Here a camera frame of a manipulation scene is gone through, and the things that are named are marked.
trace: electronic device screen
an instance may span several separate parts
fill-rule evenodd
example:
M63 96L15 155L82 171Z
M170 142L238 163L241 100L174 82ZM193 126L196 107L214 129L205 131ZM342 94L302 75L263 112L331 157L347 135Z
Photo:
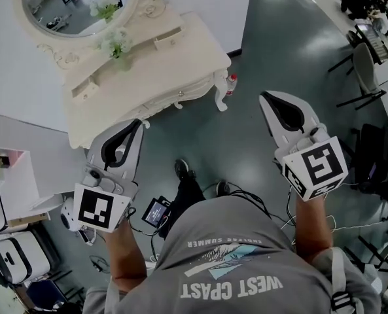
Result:
M169 205L166 202L153 199L142 220L157 228L168 207Z

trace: water bottle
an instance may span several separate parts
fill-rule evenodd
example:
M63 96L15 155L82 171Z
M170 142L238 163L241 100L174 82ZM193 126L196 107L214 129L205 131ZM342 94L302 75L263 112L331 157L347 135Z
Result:
M238 76L237 75L230 75L227 77L227 86L228 90L226 95L230 96L233 94L234 89L236 88L236 85L238 84Z

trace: ornate white frame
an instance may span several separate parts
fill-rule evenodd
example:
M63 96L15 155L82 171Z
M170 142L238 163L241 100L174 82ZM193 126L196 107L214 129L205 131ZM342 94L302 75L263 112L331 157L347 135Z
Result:
M96 43L110 30L126 26L131 33L132 24L162 15L166 3L164 0L127 0L124 10L105 29L83 37L44 31L31 19L32 15L24 8L23 0L14 0L14 9L19 22L37 42L37 47L50 53L62 73L67 74L67 70L76 67L80 61L96 55Z

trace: shoe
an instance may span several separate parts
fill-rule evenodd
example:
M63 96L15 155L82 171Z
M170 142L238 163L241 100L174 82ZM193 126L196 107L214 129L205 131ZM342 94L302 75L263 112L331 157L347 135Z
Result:
M230 186L226 181L219 181L215 190L217 191L217 197L230 195Z
M191 172L189 171L188 163L186 163L182 159L175 161L175 173L176 173L176 176L179 178L179 180L182 180L182 178L187 177L188 172Z

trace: oval mirror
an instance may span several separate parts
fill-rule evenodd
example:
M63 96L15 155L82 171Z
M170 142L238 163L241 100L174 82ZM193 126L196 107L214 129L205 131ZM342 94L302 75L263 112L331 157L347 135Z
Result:
M126 0L23 0L40 28L67 37L99 33L124 10Z

